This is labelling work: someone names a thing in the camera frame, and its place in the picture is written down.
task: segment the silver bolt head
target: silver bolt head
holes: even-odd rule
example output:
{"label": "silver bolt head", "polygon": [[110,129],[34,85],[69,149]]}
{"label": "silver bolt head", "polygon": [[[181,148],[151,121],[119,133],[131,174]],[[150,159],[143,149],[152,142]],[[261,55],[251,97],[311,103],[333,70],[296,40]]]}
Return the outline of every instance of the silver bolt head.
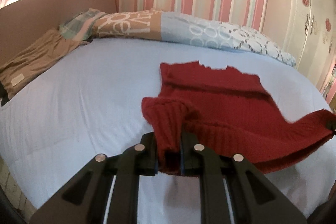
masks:
{"label": "silver bolt head", "polygon": [[194,145],[194,149],[195,149],[196,151],[203,151],[203,150],[204,150],[204,145],[202,145],[202,144],[200,144],[200,143],[195,144],[195,145]]}
{"label": "silver bolt head", "polygon": [[136,151],[144,151],[145,150],[145,146],[141,143],[138,143],[137,145],[134,146],[134,149]]}
{"label": "silver bolt head", "polygon": [[244,157],[243,157],[243,155],[241,155],[241,154],[235,154],[235,155],[233,156],[233,159],[234,159],[235,161],[239,161],[239,162],[241,162],[241,161],[244,160]]}
{"label": "silver bolt head", "polygon": [[98,155],[95,156],[94,159],[98,162],[102,162],[102,161],[106,160],[106,156],[104,154],[98,154]]}

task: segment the red sweater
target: red sweater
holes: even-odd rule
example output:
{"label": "red sweater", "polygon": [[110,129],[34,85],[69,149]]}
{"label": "red sweater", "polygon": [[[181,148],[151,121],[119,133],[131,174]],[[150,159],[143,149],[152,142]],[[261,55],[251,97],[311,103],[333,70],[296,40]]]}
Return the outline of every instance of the red sweater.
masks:
{"label": "red sweater", "polygon": [[177,167],[167,166],[166,155],[179,153],[182,128],[219,155],[243,154],[264,173],[299,162],[333,137],[326,128],[333,113],[322,109],[287,122],[257,75],[199,62],[160,69],[161,92],[143,98],[142,113],[154,128],[164,170]]}

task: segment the pink headboard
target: pink headboard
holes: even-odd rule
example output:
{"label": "pink headboard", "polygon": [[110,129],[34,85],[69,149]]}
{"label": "pink headboard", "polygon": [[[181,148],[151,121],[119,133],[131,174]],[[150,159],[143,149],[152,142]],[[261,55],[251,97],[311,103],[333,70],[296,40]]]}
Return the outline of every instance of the pink headboard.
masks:
{"label": "pink headboard", "polygon": [[0,65],[52,27],[95,8],[115,13],[115,0],[19,0],[0,9]]}

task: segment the floor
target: floor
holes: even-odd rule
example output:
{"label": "floor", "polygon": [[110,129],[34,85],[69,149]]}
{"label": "floor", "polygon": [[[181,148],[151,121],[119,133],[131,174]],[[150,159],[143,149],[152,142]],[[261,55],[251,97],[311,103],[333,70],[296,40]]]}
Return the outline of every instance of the floor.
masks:
{"label": "floor", "polygon": [[36,211],[34,206],[25,197],[19,186],[16,184],[13,176],[9,173],[7,165],[0,157],[0,186],[6,194],[13,207],[18,210],[20,215],[29,221],[33,213]]}

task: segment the wardrobe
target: wardrobe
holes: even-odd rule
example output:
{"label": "wardrobe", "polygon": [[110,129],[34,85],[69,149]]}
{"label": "wardrobe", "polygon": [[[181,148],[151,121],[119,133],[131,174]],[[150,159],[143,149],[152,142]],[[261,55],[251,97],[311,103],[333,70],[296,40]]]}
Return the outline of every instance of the wardrobe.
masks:
{"label": "wardrobe", "polygon": [[296,58],[319,90],[335,50],[335,0],[268,0],[263,33]]}

